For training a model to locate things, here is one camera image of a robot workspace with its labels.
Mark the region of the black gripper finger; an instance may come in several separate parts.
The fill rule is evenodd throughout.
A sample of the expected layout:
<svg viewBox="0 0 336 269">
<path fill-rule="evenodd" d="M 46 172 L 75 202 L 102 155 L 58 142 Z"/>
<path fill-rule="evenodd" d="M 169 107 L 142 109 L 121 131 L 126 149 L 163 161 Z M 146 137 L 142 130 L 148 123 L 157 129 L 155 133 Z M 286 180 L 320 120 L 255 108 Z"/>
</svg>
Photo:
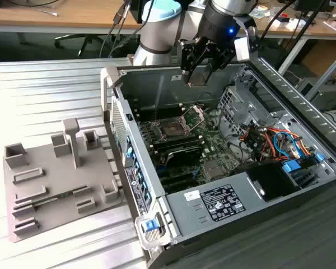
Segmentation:
<svg viewBox="0 0 336 269">
<path fill-rule="evenodd" d="M 179 39 L 177 49 L 178 63 L 182 71 L 182 80 L 185 84 L 188 84 L 198 65 L 199 55 L 197 52 L 197 41 L 195 39 Z"/>
<path fill-rule="evenodd" d="M 231 60 L 235 57 L 236 52 L 233 48 L 228 48 L 226 50 L 216 51 L 213 55 L 213 58 L 208 61 L 207 65 L 207 77 L 204 79 L 204 82 L 207 83 L 213 72 L 218 69 L 224 69 Z"/>
</svg>

